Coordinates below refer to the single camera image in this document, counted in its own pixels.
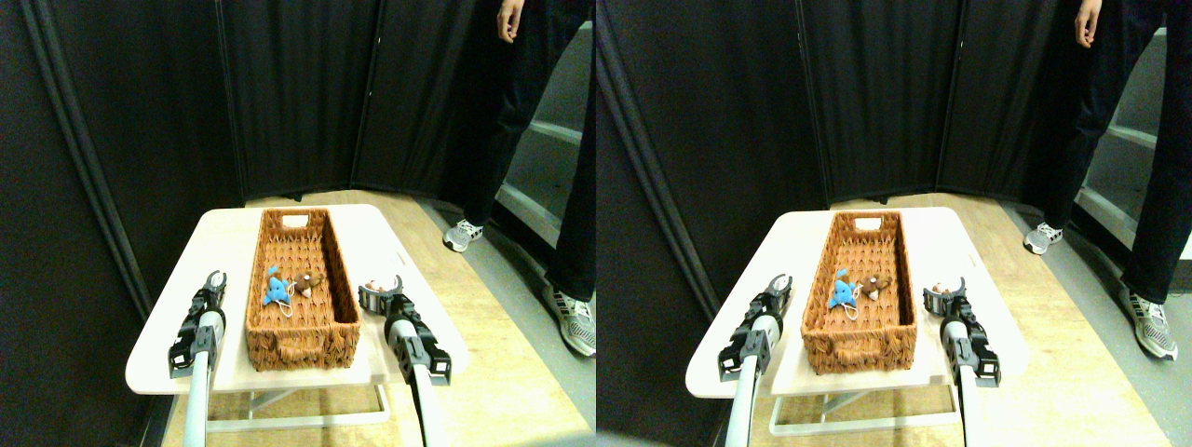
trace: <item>blue plush toy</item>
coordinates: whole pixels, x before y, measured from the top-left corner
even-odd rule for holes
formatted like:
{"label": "blue plush toy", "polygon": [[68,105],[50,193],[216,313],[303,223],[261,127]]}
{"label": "blue plush toy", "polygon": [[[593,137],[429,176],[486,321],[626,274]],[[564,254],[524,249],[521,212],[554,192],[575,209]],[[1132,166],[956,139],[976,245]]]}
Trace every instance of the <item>blue plush toy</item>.
{"label": "blue plush toy", "polygon": [[290,293],[286,288],[290,287],[290,281],[278,278],[278,266],[269,267],[269,288],[265,292],[265,303],[262,305],[269,305],[269,302],[278,302],[290,304]]}
{"label": "blue plush toy", "polygon": [[837,278],[836,288],[832,291],[832,298],[827,300],[827,309],[831,310],[832,308],[843,305],[845,315],[849,316],[848,315],[849,309],[852,310],[857,309],[857,299],[853,298],[853,292],[852,292],[853,290],[857,288],[857,285],[842,281],[839,278],[844,277],[845,273],[849,273],[849,269],[842,268],[839,272],[836,272],[836,278]]}

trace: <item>small toy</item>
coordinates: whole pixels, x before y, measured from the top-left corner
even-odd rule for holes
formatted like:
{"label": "small toy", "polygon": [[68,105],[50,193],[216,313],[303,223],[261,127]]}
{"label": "small toy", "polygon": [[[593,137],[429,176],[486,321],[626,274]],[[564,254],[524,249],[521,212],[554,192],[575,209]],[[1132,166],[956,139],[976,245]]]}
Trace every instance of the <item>small toy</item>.
{"label": "small toy", "polygon": [[281,279],[281,274],[278,273],[278,266],[269,267],[268,275],[269,286],[265,292],[265,299],[261,305],[267,306],[269,302],[275,302],[281,308],[281,315],[290,317],[293,315],[293,310],[290,308],[290,296],[293,294],[294,284]]}
{"label": "small toy", "polygon": [[323,283],[323,275],[315,271],[305,271],[294,281],[294,290],[302,293],[303,297],[310,298],[311,290],[315,288],[319,283]]}
{"label": "small toy", "polygon": [[869,275],[861,281],[861,293],[868,296],[869,299],[877,300],[877,296],[883,288],[889,287],[894,279],[889,275],[879,277],[875,274]]}
{"label": "small toy", "polygon": [[856,284],[845,283],[849,280],[849,277],[846,277],[848,273],[849,269],[846,268],[836,272],[836,287],[832,292],[832,298],[827,300],[827,309],[831,310],[837,305],[844,306],[844,316],[849,317],[849,319],[857,319],[856,296],[859,293],[861,287]]}

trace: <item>gray sneaker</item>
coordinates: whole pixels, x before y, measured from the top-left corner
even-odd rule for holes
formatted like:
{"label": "gray sneaker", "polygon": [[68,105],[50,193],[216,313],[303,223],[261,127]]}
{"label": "gray sneaker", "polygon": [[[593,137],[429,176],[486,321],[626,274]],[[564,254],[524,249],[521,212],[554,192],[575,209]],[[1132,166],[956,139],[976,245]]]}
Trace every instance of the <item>gray sneaker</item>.
{"label": "gray sneaker", "polygon": [[443,232],[443,246],[454,250],[455,253],[464,253],[467,249],[467,244],[484,236],[484,225],[476,226],[467,219],[459,221],[455,226],[451,230]]}
{"label": "gray sneaker", "polygon": [[1172,329],[1167,325],[1163,305],[1148,302],[1137,293],[1130,293],[1128,288],[1118,293],[1118,299],[1125,306],[1126,313],[1130,313],[1134,337],[1138,339],[1138,344],[1150,355],[1174,361],[1179,349],[1172,339]]}
{"label": "gray sneaker", "polygon": [[1033,254],[1041,255],[1047,253],[1049,246],[1060,242],[1062,238],[1062,229],[1056,230],[1044,222],[1036,226],[1033,231],[1026,234],[1026,237],[1023,238],[1023,247],[1026,247]]}
{"label": "gray sneaker", "polygon": [[588,303],[571,298],[547,284],[542,292],[551,302],[551,310],[559,317],[559,334],[572,349],[585,356],[596,354],[596,319]]}

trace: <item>person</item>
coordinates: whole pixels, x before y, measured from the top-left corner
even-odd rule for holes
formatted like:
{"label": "person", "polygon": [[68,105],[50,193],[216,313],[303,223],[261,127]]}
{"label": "person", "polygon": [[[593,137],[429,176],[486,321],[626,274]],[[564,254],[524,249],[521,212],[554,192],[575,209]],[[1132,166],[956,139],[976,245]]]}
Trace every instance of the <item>person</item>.
{"label": "person", "polygon": [[[443,234],[443,246],[464,253],[484,235],[522,132],[534,118],[551,72],[567,44],[588,20],[592,0],[504,0],[497,13],[497,38],[511,45],[503,73],[501,111],[486,128],[480,151],[483,169],[464,199],[464,219]],[[595,293],[595,156],[582,141],[579,162],[564,213],[544,291],[559,321],[563,340],[576,352],[596,353],[596,322],[589,303]]]}
{"label": "person", "polygon": [[1035,254],[1060,242],[1073,200],[1105,134],[1138,56],[1167,13],[1167,73],[1155,159],[1132,253],[1118,299],[1130,315],[1135,337],[1151,355],[1175,360],[1163,303],[1175,263],[1192,232],[1192,4],[1160,0],[1084,0],[1076,15],[1076,43],[1092,49],[1088,88],[1055,168],[1054,197],[1043,223],[1023,244]]}

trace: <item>black curtain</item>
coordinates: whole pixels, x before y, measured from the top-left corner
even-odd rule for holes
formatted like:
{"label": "black curtain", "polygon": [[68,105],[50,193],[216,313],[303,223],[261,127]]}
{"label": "black curtain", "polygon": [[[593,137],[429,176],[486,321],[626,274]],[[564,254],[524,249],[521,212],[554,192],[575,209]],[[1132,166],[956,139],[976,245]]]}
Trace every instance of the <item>black curtain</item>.
{"label": "black curtain", "polygon": [[74,91],[149,305],[204,212],[243,205],[215,2],[54,2]]}
{"label": "black curtain", "polygon": [[136,445],[149,398],[124,359],[141,318],[14,1],[0,2],[0,445]]}
{"label": "black curtain", "polygon": [[830,201],[935,188],[960,4],[801,2]]}
{"label": "black curtain", "polygon": [[378,4],[224,5],[246,199],[348,186]]}
{"label": "black curtain", "polygon": [[[354,186],[442,197],[451,179],[445,174],[464,170],[452,163],[457,132],[465,128],[455,123],[472,114],[482,91],[467,80],[486,73],[477,66],[485,51],[467,46],[486,44],[479,31],[496,41],[497,4],[385,2]],[[477,7],[492,14],[473,15]],[[470,37],[473,27],[478,32]]]}
{"label": "black curtain", "polygon": [[774,221],[827,206],[791,5],[597,2],[597,429],[709,445],[687,362]]}
{"label": "black curtain", "polygon": [[970,1],[938,187],[1035,203],[1084,83],[1079,1]]}

